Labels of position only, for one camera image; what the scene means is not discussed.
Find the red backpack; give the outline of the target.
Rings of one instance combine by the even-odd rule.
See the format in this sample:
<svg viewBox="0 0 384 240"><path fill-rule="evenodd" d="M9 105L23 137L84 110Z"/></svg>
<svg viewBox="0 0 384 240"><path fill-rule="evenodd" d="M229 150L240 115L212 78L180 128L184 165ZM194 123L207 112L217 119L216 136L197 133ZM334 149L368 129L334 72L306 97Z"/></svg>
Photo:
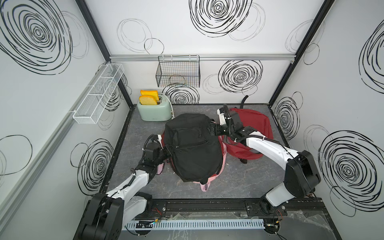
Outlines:
<svg viewBox="0 0 384 240"><path fill-rule="evenodd" d="M266 136L269 139L273 139L273 132L270 120L264 114L257 112L255 110L244 109L244 103L249 96L246 95L241 102L240 108L232 108L230 111L236 112L243 124L244 127L250 126L255 130L259 131L261 134ZM223 139L227 147L227 152L238 158L243 164L247 164L248 160L257 160L260 159L263 155L258 151L244 146L240 143L235 143L228 137Z"/></svg>

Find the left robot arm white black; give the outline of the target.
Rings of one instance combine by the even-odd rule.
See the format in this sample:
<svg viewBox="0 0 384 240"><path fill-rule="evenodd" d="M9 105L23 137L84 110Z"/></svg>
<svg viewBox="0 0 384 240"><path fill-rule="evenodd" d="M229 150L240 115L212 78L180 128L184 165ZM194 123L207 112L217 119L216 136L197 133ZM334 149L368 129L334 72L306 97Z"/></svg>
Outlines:
<svg viewBox="0 0 384 240"><path fill-rule="evenodd" d="M169 152L159 135L151 135L131 175L111 191L89 201L76 230L75 240L117 240L127 222L151 211L152 196L140 190L159 175Z"/></svg>

